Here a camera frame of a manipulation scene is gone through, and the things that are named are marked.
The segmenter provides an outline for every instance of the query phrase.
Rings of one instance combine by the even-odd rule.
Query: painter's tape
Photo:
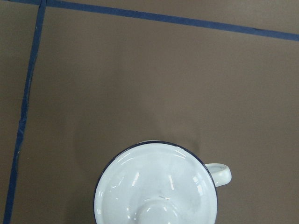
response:
[[[36,28],[34,31],[31,53],[30,53],[30,58],[29,58],[29,64],[28,64],[28,70],[27,70],[27,76],[26,76],[26,82],[25,82],[25,89],[24,89],[23,101],[22,101],[22,106],[21,106],[21,118],[19,121],[17,138],[16,138],[16,142],[15,142],[13,164],[11,167],[3,224],[10,223],[12,211],[13,211],[15,187],[16,187],[16,182],[17,182],[17,177],[18,177],[18,158],[19,158],[19,153],[21,150],[21,145],[24,140],[24,132],[25,132],[25,128],[26,128],[27,112],[28,112],[28,104],[29,104],[30,87],[31,87],[33,70],[34,70],[34,66],[36,63],[37,52],[38,52],[39,43],[40,43],[41,34],[42,34],[45,9],[46,9],[46,0],[41,0],[40,6],[39,6],[38,12],[37,12]]]
[[[138,12],[138,11],[127,10],[127,9],[85,5],[85,4],[57,1],[57,0],[48,0],[47,6],[80,10],[80,11],[93,12],[93,13],[125,16],[125,17],[152,20],[152,21],[169,22],[169,23],[175,23],[175,24],[181,24],[187,26],[218,29],[218,30],[273,37],[273,38],[292,40],[292,41],[299,41],[299,34],[278,32],[272,30],[262,30],[262,29],[256,29],[256,28],[245,27],[245,26],[237,26],[237,25],[221,23],[221,22],[196,20],[196,19],[189,19],[185,17],[171,16],[171,15]]]

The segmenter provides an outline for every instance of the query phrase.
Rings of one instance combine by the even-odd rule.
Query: mug rim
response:
[[[175,144],[175,143],[172,143],[172,142],[167,142],[167,141],[160,141],[160,140],[148,140],[148,141],[142,141],[142,142],[139,142],[137,144],[134,144],[134,145],[131,145],[129,147],[127,147],[126,149],[122,150],[121,152],[119,152],[116,156],[114,156],[110,161],[109,163],[104,167],[104,169],[102,170],[98,180],[97,180],[97,183],[95,185],[95,188],[94,188],[94,192],[93,192],[93,208],[94,208],[94,200],[95,200],[95,194],[96,194],[96,191],[97,191],[97,186],[101,180],[101,177],[103,176],[104,172],[106,171],[106,169],[110,166],[110,164],[122,153],[132,149],[132,148],[135,148],[137,146],[141,146],[141,145],[146,145],[146,144],[152,144],[152,143],[158,143],[158,144],[166,144],[166,145],[171,145],[171,146],[175,146],[175,147],[179,147],[181,149],[183,149],[184,151],[188,152],[190,155],[192,155],[195,159],[197,159],[197,161],[199,161],[201,163],[201,165],[206,169],[207,173],[209,174],[210,176],[210,179],[212,180],[212,183],[214,185],[214,189],[215,189],[215,193],[216,193],[216,202],[218,204],[218,194],[217,194],[217,189],[216,189],[216,185],[215,185],[215,182],[212,178],[212,175],[209,171],[209,169],[206,167],[206,165],[203,163],[203,161],[201,161],[201,159],[196,155],[194,154],[193,152],[191,152],[190,150],[186,149],[185,147],[182,147],[178,144]],[[96,218],[95,218],[95,213],[93,211],[93,219],[95,221],[95,223],[97,223],[96,221]]]

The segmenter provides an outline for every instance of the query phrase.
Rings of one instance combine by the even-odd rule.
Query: blue rim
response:
[[[215,186],[215,182],[214,182],[214,180],[213,180],[213,178],[212,178],[212,175],[211,175],[210,171],[208,170],[208,168],[205,166],[205,164],[200,160],[200,158],[197,157],[197,155],[195,155],[195,154],[194,154],[193,152],[191,152],[190,150],[188,150],[188,149],[186,149],[186,148],[184,148],[184,147],[182,147],[182,146],[180,146],[180,145],[178,145],[178,144],[175,144],[175,143],[171,143],[171,142],[167,142],[167,141],[158,141],[158,140],[153,140],[153,141],[151,141],[151,140],[150,140],[150,141],[144,141],[144,142],[140,142],[140,143],[134,144],[134,145],[132,145],[132,146],[130,146],[130,147],[128,147],[128,148],[122,150],[122,151],[121,151],[120,153],[118,153],[115,157],[113,157],[112,160],[109,161],[109,163],[105,166],[105,168],[103,169],[101,175],[99,176],[98,181],[97,181],[97,184],[95,185],[94,193],[93,193],[93,208],[94,208],[94,199],[95,199],[95,192],[96,192],[96,190],[97,190],[97,186],[98,186],[98,184],[99,184],[99,182],[100,182],[100,180],[101,180],[101,177],[103,176],[103,174],[104,174],[104,172],[106,171],[106,169],[110,166],[110,164],[111,164],[111,163],[112,163],[112,162],[113,162],[113,161],[114,161],[120,154],[122,154],[122,153],[124,153],[124,152],[126,152],[126,151],[128,151],[128,150],[130,150],[130,149],[132,149],[132,148],[135,148],[135,147],[137,147],[137,146],[146,145],[146,144],[152,144],[152,143],[160,143],[160,144],[166,144],[166,145],[171,145],[171,146],[179,147],[179,148],[185,150],[185,151],[186,151],[187,153],[189,153],[190,155],[192,155],[195,159],[197,159],[197,160],[203,165],[203,167],[206,169],[206,171],[208,172],[208,174],[209,174],[209,176],[210,176],[210,178],[211,178],[211,180],[212,180],[212,182],[213,182],[214,189],[215,189],[215,192],[216,192],[216,200],[217,200],[217,202],[218,202],[217,189],[216,189],[216,186]],[[93,218],[94,218],[94,221],[96,222],[94,211],[93,211]]]

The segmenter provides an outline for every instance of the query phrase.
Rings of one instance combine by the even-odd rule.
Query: white enamel mug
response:
[[[164,141],[133,145],[114,157],[94,193],[97,224],[214,224],[216,187],[231,181],[228,166],[204,164]]]

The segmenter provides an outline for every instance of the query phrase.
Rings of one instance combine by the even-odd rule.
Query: cardboard surface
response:
[[[297,0],[66,0],[82,4],[182,16],[192,19],[299,33]]]
[[[230,166],[217,224],[297,223],[298,57],[292,41],[47,8],[12,223],[94,223],[102,169],[149,139]]]
[[[2,221],[37,6],[0,1],[0,219]]]

